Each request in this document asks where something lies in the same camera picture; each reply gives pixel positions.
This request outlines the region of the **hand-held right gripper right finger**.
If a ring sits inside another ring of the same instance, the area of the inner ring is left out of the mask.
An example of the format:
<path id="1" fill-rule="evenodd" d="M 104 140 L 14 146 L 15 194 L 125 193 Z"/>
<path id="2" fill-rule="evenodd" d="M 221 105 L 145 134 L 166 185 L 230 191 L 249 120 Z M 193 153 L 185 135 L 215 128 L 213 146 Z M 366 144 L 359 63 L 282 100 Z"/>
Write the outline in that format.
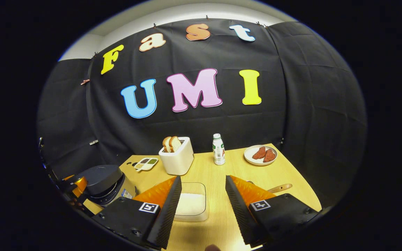
<path id="1" fill-rule="evenodd" d="M 319 218 L 319 211 L 293 195 L 277 196 L 233 175 L 226 176 L 225 190 L 244 243 L 252 248 L 292 242 Z"/>

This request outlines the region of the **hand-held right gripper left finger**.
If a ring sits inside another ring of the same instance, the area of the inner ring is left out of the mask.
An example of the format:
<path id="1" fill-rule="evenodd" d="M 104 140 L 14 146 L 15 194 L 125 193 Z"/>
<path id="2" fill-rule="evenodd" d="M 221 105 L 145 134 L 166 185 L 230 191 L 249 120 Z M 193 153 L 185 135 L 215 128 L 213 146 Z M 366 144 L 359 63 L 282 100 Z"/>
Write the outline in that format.
<path id="1" fill-rule="evenodd" d="M 174 176 L 129 199 L 120 197 L 92 219 L 131 243 L 155 250 L 166 249 L 182 182 Z"/>

